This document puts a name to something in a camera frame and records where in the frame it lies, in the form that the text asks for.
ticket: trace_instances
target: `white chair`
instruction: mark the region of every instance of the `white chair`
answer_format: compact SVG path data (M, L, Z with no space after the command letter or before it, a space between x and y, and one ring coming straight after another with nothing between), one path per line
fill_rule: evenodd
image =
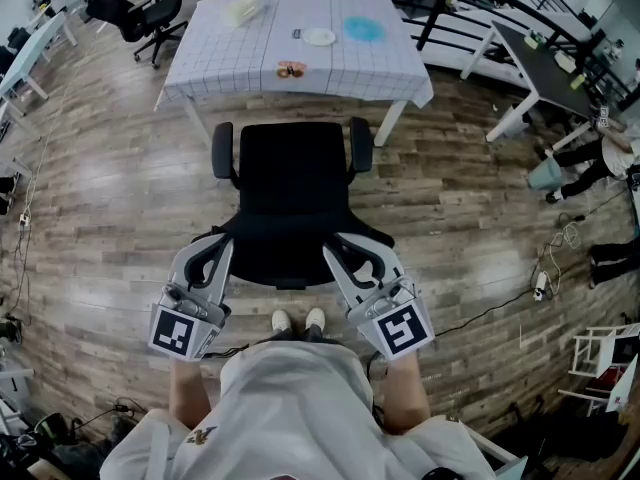
M524 469L527 466L528 457L518 458L513 453L508 452L493 441L489 441L486 437L478 434L475 430L470 429L466 425L465 428L480 451L504 462L504 466L494 471L498 480L520 480L522 478Z
M585 391L592 393L599 393L605 396L587 395L584 393L576 393L574 391L565 391L559 389L558 393L573 396L575 398L582 398L583 400L589 400L589 409L587 416L591 416L591 413L601 407L605 407L605 412L613 412L622 409L629 401L629 393L631 392L631 386L633 385L633 378L636 373L636 365L638 363L638 356L633 358L633 361L629 363L622 377L618 379L616 385L611 391L603 389L586 388Z
M587 327L586 336L574 336L573 365L569 373L583 377L600 377L612 366L627 366L628 363L613 363L616 341L638 337L640 324L616 327Z

